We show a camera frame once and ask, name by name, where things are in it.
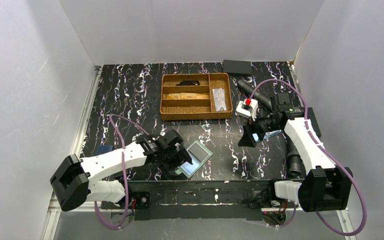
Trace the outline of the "grey card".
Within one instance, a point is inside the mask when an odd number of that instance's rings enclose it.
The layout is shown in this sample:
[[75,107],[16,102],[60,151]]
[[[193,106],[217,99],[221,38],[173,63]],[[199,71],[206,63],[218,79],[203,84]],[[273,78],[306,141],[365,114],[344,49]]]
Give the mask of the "grey card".
[[200,163],[207,161],[213,154],[199,141],[192,143],[187,151]]

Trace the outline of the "green card holder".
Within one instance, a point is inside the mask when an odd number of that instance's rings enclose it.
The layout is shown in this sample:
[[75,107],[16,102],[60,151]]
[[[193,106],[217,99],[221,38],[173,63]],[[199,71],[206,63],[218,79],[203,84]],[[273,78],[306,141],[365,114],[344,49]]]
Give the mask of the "green card holder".
[[175,170],[175,173],[184,174],[190,179],[213,156],[213,153],[198,140],[187,148],[187,152],[191,157],[191,163],[183,163]]

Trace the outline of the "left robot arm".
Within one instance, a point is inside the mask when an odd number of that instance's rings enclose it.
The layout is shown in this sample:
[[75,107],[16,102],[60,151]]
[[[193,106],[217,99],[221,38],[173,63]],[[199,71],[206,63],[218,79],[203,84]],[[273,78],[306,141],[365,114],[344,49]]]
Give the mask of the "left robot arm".
[[63,212],[85,202],[120,204],[128,199],[128,187],[119,180],[105,178],[122,170],[158,164],[173,171],[192,158],[175,130],[164,135],[142,134],[125,147],[92,157],[68,155],[50,178],[50,184]]

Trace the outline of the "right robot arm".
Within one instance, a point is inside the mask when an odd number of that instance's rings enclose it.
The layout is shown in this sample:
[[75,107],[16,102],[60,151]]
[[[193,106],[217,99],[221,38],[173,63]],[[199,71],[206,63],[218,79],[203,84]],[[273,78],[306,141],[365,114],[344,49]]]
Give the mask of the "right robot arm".
[[257,116],[257,100],[247,98],[238,103],[236,113],[247,118],[238,145],[255,148],[267,132],[284,131],[296,147],[287,157],[291,160],[300,157],[306,177],[301,181],[272,180],[266,199],[284,199],[300,205],[305,212],[344,210],[352,186],[351,170],[340,169],[323,152],[310,119],[305,119],[304,107],[294,106],[286,93],[273,95],[270,101],[272,112],[264,117]]

